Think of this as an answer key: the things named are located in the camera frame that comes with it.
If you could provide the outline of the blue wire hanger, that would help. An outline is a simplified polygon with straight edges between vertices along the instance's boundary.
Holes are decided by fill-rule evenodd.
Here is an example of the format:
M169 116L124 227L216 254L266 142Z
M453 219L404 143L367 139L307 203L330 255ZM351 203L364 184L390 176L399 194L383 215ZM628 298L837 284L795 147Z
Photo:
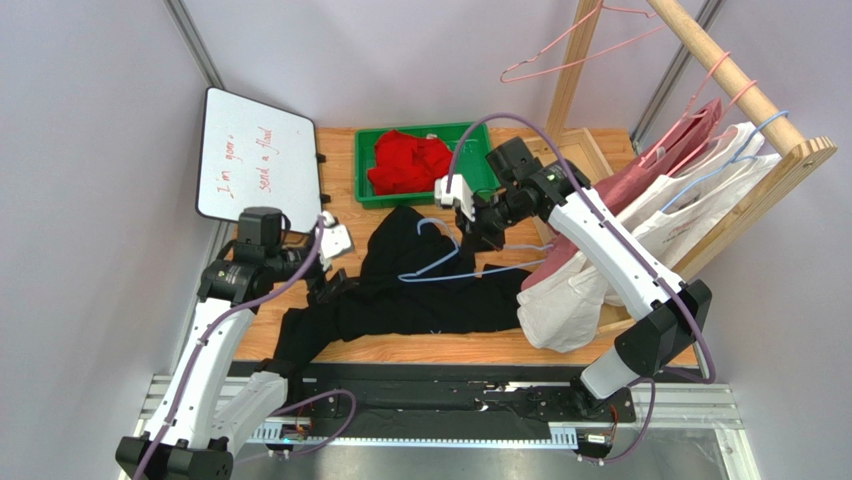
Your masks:
M455 234L451 231L450 227L443 220L440 220L440 219L434 218L434 217L427 217L427 218L419 220L416 224L416 230L417 230L418 235L422 234L422 230L423 230L424 226L427 225L427 224L435 225L439 229L443 229L444 232L447 234L448 238L451 240L451 242L453 244L453 250L451 252L449 252L448 254L444 255L443 257L439 258L438 260L435 260L432 263L430 263L430 264L428 264L428 265L426 265L426 266L424 266L424 267L422 267L422 268L420 268L416 271L399 274L397 276L397 279L399 281L403 282L403 283L433 283L433 282L445 282L445 281L472 279L472 278L475 278L475 277L481 277L481 276L485 276L485 275L493 275L493 274L497 274L497 273L508 272L510 270L520 270L520 269L525 269L527 267L538 266L538 265L541 265L545 262L544 259L541 259L541 260L523 262L523 263L510 265L510 266L501 266L501 267L497 267L497 268L493 268L493 269L485 269L485 270L482 270L482 271L474 271L474 272L471 272L471 273L426 277L427 273L435 270L439 266L443 266L444 264L446 264L450 260L461 256L460 242L457 240Z

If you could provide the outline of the black t shirt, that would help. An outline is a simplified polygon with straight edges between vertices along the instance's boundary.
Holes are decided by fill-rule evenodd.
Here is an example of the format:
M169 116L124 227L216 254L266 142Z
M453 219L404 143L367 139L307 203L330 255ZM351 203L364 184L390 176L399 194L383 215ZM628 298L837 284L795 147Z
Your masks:
M517 296L527 270L472 279L403 283L402 273L416 271L453 250L447 235L424 216L398 206L379 224L367 243L360 284L328 303L292 308L282 317L273 357L305 368L330 343L367 335L467 334L518 327ZM474 272L470 256L456 257L426 277Z

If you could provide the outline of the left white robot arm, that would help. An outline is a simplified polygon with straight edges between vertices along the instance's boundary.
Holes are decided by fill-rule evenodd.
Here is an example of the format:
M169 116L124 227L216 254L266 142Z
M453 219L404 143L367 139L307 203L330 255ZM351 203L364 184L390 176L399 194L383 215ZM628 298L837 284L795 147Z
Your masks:
M353 251L349 229L330 212L309 223L303 246L285 241L291 222L277 208L248 207L237 236L201 274L190 337L175 374L142 433L123 437L115 459L132 479L227 479L252 434L282 407L293 367L272 362L217 405L259 307L300 280L321 299L332 292L333 259Z

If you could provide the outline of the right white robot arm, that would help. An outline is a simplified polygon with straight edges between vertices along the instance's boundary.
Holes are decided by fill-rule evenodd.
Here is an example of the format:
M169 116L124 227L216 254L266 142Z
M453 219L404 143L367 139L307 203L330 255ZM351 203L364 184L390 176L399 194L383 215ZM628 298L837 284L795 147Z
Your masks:
M580 401L607 400L653 377L692 344L706 345L707 285L685 282L655 258L573 164L559 157L544 166L519 138L490 152L488 162L504 188L489 201L455 171L434 183L436 204L455 210L464 240L500 249L506 229L538 217L579 249L566 266L521 292L518 318L529 342L559 352L584 345L597 329L608 289L636 321L573 380Z

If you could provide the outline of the red t shirt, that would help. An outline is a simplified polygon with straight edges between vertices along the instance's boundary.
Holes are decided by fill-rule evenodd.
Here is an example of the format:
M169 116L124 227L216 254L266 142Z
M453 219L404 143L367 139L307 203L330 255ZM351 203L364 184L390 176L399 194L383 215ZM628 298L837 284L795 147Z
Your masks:
M375 165L367 178L376 195L431 191L448 173L452 151L438 137L416 137L399 130L382 134L374 145Z

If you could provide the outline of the hanging white t shirt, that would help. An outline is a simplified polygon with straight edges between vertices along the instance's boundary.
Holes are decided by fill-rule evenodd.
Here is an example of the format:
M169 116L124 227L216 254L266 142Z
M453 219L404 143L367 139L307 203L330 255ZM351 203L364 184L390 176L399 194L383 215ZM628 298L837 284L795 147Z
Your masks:
M675 174L689 173L708 157L720 155L726 165L758 152L764 136L750 122L729 126L722 138L713 142L710 151L698 155ZM557 272L532 290L520 292L517 314L522 330L536 348L569 352L588 344L596 335L604 303L622 302L606 278L580 252Z
M657 177L617 220L673 269L780 160L770 154L726 165L720 155L708 157L689 173Z

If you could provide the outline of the hanging pink t shirt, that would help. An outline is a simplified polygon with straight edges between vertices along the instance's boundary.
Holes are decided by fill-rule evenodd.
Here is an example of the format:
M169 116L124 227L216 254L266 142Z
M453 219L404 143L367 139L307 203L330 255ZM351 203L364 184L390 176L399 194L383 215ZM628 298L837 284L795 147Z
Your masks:
M669 169L692 153L709 137L714 125L722 117L722 101L715 98L704 104L661 141L656 149L649 147L634 158L626 167L614 175L594 184L601 200L613 215L620 214L627 206L645 193L650 185ZM532 290L561 267L579 251L567 237L557 234L551 242L545 261L522 283L521 291Z

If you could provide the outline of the wooden clothes rack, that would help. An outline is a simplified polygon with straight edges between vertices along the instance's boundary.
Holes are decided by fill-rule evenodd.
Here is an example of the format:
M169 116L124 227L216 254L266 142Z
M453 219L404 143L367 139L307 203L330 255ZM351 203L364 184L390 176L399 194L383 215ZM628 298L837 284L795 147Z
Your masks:
M680 78L686 58L692 56L706 70L707 78L730 97L749 121L763 125L765 138L782 156L781 162L676 265L676 271L687 277L706 267L837 151L827 136L805 138L790 120L781 116L757 81L744 73L730 53L711 37L706 28L721 6L719 1L707 1L692 16L677 1L651 1L639 11L648 18L660 18L663 27L681 42L639 124L652 122L657 105L663 102L669 86ZM600 15L607 7L603 1L579 2L573 25L560 36L568 46L561 65L554 69L559 80L545 125L547 134L556 140L565 133L583 66L595 57L589 48Z

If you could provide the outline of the white whiteboard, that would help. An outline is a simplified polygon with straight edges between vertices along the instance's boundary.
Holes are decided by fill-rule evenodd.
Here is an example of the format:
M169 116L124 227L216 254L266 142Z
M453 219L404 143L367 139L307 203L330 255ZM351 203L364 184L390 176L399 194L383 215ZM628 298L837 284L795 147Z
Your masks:
M302 115L210 87L204 96L195 208L236 222L248 207L283 212L307 232L322 210L315 123Z

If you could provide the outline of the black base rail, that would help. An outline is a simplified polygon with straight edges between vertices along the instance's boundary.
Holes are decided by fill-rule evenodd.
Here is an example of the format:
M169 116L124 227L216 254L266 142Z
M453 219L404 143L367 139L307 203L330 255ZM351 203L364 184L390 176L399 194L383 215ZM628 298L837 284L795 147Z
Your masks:
M317 436L340 426L346 438L543 440L552 423L608 432L640 424L626 389L581 406L578 366L313 363L287 400Z

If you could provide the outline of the aluminium frame rail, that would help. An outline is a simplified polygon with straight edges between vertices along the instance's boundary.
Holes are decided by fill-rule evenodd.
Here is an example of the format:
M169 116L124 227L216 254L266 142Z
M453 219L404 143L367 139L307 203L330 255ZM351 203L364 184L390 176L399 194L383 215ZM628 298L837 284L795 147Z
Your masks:
M512 366L569 366L559 364L524 365L515 364L505 353L501 337L513 329L497 332L467 334L432 333L420 335L367 335L345 342L330 343L305 368L297 369L292 364L273 357L279 340L283 315L290 309L303 309L319 304L319 300L307 299L304 281L298 281L282 295L259 307L256 317L237 347L228 376L221 390L217 405L223 407L247 383L249 377L272 362L285 363L294 369L295 381L289 396L295 393L302 382L303 371L313 363L370 363L370 364L442 364L442 365L512 365ZM683 370L673 366L674 357L664 369L651 378L643 378L624 387L638 396L637 413L640 424L634 426L641 431L650 428L681 426L695 428L708 426L713 429L737 428L741 424L735 411L732 393L728 386L716 382L713 374L700 377L696 370ZM622 435L634 427L612 426L608 432L581 427L567 422L552 423L549 437L543 440L402 440L346 438L344 426L334 433L317 436L304 431L306 420L294 416L298 407L307 405L306 400L294 404L288 402L275 410L252 434L248 442L264 443L280 447L288 455L306 455L332 444L357 444L373 442L381 444L498 444L508 442L537 442L548 445L574 447L579 436L589 430L598 431L608 437Z

